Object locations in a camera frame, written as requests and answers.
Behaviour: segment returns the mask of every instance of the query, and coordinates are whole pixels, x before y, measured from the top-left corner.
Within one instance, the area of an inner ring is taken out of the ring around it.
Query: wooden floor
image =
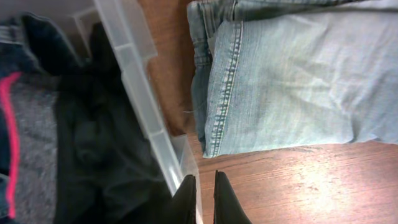
[[[204,224],[213,223],[215,170],[224,171],[253,223],[398,223],[398,146],[368,142],[203,159]]]

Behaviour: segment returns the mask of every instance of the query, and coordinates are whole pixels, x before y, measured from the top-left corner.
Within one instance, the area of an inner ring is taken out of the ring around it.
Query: clothes
[[[3,219],[0,219],[0,224],[18,224],[18,222],[15,222],[14,220],[6,217]]]
[[[15,217],[15,200],[14,193],[17,183],[18,175],[18,160],[19,160],[19,136],[17,131],[17,122],[14,116],[14,109],[12,107],[9,96],[12,84],[18,80],[21,73],[14,72],[8,77],[0,80],[0,103],[4,110],[4,116],[7,123],[7,131],[10,142],[10,166],[9,166],[9,180],[7,182],[6,199],[9,207],[9,216]]]
[[[0,220],[8,216],[8,203],[6,200],[8,177],[0,174]]]
[[[51,224],[55,215],[57,124],[53,106],[58,80],[23,74],[10,91],[19,133],[15,205],[16,220],[21,223]]]
[[[8,151],[3,150],[6,141],[1,142],[0,148],[0,171],[7,173],[8,170],[2,171],[3,166],[11,167],[7,186],[9,216],[18,216],[29,223],[50,223],[53,216],[51,208],[55,207],[52,204],[55,201],[56,132],[55,128],[48,126],[54,125],[49,121],[52,120],[51,104],[54,101],[53,98],[51,102],[51,97],[55,95],[50,96],[52,90],[46,91],[42,84],[47,78],[51,79],[49,73],[81,73],[82,63],[65,34],[52,21],[31,13],[0,22],[0,55],[2,107],[3,101],[9,101],[10,105],[7,106],[9,110],[3,108],[3,111],[7,113],[8,134],[11,136],[0,133],[0,138],[10,138]],[[25,78],[11,88],[19,76],[15,72],[24,73]],[[18,154],[19,140],[22,143],[21,155]],[[33,202],[45,206],[37,209]]]
[[[117,223],[154,192],[164,189],[159,201],[170,197],[126,94],[113,91],[123,89],[119,81],[70,76],[60,83],[56,224]]]
[[[0,22],[0,55],[0,78],[16,71],[77,74],[83,66],[62,30],[29,12]]]
[[[207,102],[196,112],[204,156],[368,140],[398,144],[398,29],[391,22],[398,13],[383,11],[380,2],[222,23],[213,2],[192,3],[193,102],[197,108]]]
[[[195,48],[195,76],[192,80],[192,104],[196,132],[204,156],[213,157],[207,152],[205,124],[208,116],[208,84],[213,63],[215,39],[219,26],[224,21],[254,21],[270,19],[288,13],[308,11],[320,7],[343,4],[350,1],[193,1],[188,5],[187,14],[190,35]]]
[[[0,105],[0,174],[8,175],[10,156],[6,120],[4,119],[4,113]]]

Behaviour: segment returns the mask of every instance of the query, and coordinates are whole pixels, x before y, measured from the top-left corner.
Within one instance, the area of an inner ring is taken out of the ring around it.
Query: wooden surface
[[[324,145],[198,161],[205,224],[215,170],[224,171],[253,223],[398,223],[398,146]]]
[[[166,125],[173,135],[194,129],[191,82],[195,74],[187,4],[190,0],[139,0],[154,39],[158,57],[148,64]]]

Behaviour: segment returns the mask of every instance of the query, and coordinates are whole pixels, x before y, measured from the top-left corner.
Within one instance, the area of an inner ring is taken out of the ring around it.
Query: light blue jeans
[[[188,6],[204,157],[398,143],[398,7],[394,0],[322,7],[336,3],[344,2]]]

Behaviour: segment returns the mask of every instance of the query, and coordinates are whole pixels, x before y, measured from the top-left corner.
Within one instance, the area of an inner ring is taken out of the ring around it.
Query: gray fabric
[[[27,74],[11,88],[19,132],[16,220],[50,224],[55,215],[57,125],[53,104],[57,77]]]
[[[195,75],[209,76],[204,156],[398,144],[398,13],[393,1],[373,3],[222,22],[210,74],[197,65]],[[190,26],[194,14],[188,9]],[[202,91],[193,86],[194,99]]]

